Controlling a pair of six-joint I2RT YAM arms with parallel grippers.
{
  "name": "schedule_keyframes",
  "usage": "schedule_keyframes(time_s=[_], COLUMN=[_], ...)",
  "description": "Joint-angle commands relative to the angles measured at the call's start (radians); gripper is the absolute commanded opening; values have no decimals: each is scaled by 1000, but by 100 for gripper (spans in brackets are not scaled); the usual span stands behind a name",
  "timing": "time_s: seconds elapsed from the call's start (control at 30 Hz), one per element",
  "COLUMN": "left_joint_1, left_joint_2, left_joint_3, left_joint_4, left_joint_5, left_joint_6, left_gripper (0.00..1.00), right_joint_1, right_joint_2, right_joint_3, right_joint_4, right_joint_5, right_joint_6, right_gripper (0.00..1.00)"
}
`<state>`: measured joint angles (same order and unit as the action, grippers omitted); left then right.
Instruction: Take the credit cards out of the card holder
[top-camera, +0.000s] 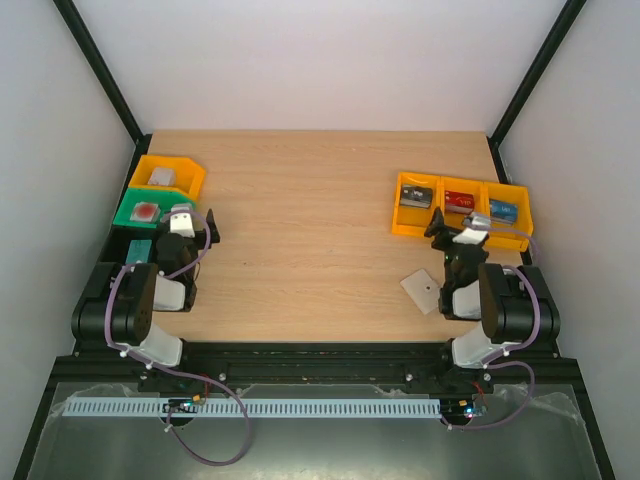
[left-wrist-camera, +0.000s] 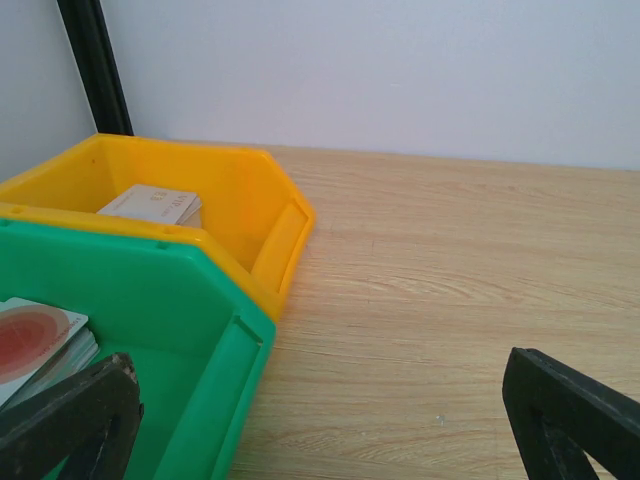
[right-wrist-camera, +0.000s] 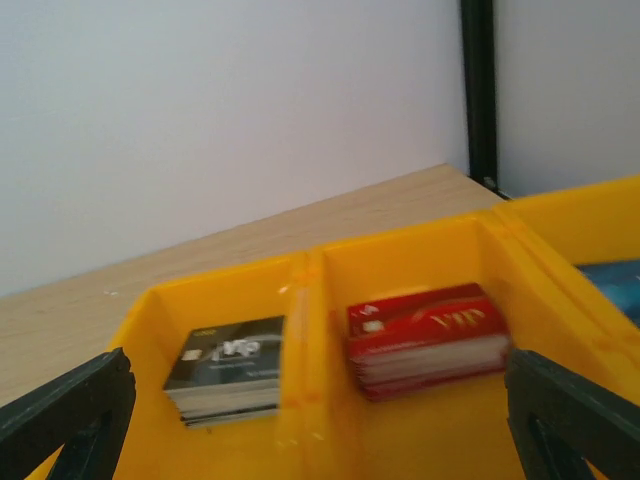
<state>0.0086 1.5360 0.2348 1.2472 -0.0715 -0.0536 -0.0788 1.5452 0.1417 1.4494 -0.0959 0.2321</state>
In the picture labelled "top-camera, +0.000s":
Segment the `white card holder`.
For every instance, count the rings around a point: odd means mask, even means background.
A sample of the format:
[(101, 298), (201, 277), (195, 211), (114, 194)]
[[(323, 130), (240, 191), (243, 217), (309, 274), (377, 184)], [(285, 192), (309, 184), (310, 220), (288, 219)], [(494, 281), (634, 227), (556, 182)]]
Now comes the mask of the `white card holder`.
[(438, 309), (440, 287), (424, 269), (401, 280), (400, 286), (423, 315)]

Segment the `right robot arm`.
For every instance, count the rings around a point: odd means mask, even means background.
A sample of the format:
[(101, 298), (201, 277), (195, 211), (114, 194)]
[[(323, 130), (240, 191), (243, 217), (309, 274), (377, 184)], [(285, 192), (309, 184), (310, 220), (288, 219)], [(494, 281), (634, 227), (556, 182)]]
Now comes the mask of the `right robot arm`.
[(450, 357), (436, 367), (445, 390), (460, 390), (471, 369), (487, 368), (495, 360), (535, 343), (552, 343), (560, 333), (559, 310), (541, 270), (490, 263), (485, 244), (496, 231), (489, 217), (476, 212), (464, 228), (446, 224), (437, 207), (424, 236), (444, 254), (444, 282), (438, 308), (449, 320), (477, 325), (450, 342)]

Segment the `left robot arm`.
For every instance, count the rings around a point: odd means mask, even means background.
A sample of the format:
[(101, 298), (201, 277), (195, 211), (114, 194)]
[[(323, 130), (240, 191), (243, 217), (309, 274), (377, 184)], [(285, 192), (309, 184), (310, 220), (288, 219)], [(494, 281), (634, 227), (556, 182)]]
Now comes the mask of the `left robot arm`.
[(153, 320), (186, 313), (197, 295), (196, 270), (221, 240), (214, 214), (179, 205), (151, 228), (114, 226), (71, 317), (80, 342), (100, 342), (146, 368), (180, 364), (184, 341)]

